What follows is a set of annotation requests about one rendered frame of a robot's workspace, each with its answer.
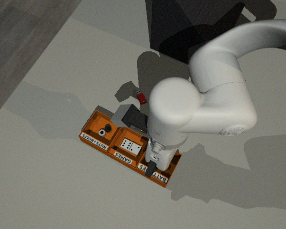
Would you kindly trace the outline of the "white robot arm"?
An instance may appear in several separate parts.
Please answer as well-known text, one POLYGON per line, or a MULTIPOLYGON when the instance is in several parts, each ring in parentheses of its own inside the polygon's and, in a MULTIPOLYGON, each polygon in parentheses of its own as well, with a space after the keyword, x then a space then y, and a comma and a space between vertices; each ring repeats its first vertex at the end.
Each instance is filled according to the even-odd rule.
POLYGON ((286 19, 248 22, 217 36, 191 56, 191 82, 162 79, 149 94, 148 115, 120 105, 110 121, 148 133, 155 154, 182 146, 189 133, 243 134, 258 115, 237 59, 262 48, 286 50, 286 19))

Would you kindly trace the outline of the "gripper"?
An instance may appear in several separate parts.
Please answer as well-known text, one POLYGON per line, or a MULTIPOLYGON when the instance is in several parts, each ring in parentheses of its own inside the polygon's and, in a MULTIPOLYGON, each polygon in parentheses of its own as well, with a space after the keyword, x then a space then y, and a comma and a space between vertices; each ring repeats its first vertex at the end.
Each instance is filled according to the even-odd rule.
POLYGON ((176 148, 172 150, 161 150, 159 151, 158 154, 155 154, 151 151, 152 148, 153 148, 153 144, 151 140, 149 139, 147 148, 146 148, 146 153, 145 153, 145 160, 146 162, 149 163, 149 165, 147 166, 145 176, 149 178, 151 177, 153 172, 157 171, 157 169, 165 171, 167 167, 169 166, 175 152, 178 149, 176 148))

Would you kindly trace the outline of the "red usb stick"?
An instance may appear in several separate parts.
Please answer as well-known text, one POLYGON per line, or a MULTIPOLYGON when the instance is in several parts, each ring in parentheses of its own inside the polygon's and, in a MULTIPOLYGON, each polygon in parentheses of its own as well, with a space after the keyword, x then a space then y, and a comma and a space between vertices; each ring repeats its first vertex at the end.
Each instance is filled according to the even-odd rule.
POLYGON ((143 95, 143 93, 141 93, 140 90, 136 91, 136 93, 137 93, 137 98, 138 98, 140 104, 144 104, 144 103, 147 102, 145 97, 144 97, 144 95, 143 95))

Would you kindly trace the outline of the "grey hex nut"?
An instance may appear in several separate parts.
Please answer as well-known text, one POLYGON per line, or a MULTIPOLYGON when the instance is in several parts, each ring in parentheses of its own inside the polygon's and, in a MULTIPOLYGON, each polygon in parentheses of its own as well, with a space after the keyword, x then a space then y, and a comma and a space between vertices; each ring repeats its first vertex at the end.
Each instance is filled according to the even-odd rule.
POLYGON ((102 136, 102 137, 103 137, 104 135, 105 135, 105 131, 101 129, 101 130, 99 131, 99 136, 102 136))

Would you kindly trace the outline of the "black hexagonal nut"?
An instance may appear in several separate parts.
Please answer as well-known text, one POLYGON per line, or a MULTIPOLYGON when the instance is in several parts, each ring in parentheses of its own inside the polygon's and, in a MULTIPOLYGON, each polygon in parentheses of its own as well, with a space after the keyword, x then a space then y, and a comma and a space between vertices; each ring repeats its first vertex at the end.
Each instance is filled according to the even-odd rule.
POLYGON ((104 128, 104 130, 105 130, 105 132, 110 132, 111 131, 111 127, 108 125, 108 126, 106 126, 105 128, 104 128))

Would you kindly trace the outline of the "white domino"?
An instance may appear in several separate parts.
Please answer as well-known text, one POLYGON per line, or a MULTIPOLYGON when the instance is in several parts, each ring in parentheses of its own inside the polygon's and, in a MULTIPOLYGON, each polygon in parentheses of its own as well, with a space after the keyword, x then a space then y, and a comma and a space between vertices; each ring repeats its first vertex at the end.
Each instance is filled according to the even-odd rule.
POLYGON ((135 154, 135 155, 138 155, 140 149, 142 148, 141 146, 127 140, 127 139, 124 139, 121 146, 121 148, 135 154))

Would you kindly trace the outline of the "orange bin with nuts and bolts label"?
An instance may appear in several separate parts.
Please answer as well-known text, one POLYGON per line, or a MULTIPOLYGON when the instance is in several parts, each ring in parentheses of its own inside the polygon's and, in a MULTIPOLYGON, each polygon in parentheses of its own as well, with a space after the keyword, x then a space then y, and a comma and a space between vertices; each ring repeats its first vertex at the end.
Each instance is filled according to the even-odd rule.
POLYGON ((110 119, 107 115, 96 110, 79 134, 80 140, 165 188, 182 154, 176 152, 168 169, 165 171, 157 169, 149 178, 145 176, 147 166, 149 165, 145 160, 149 139, 127 127, 117 127, 110 119), (103 137, 99 136, 99 131, 101 129, 104 130, 108 125, 111 127, 111 131, 105 132, 103 137), (142 147, 138 155, 120 147, 124 139, 142 147))

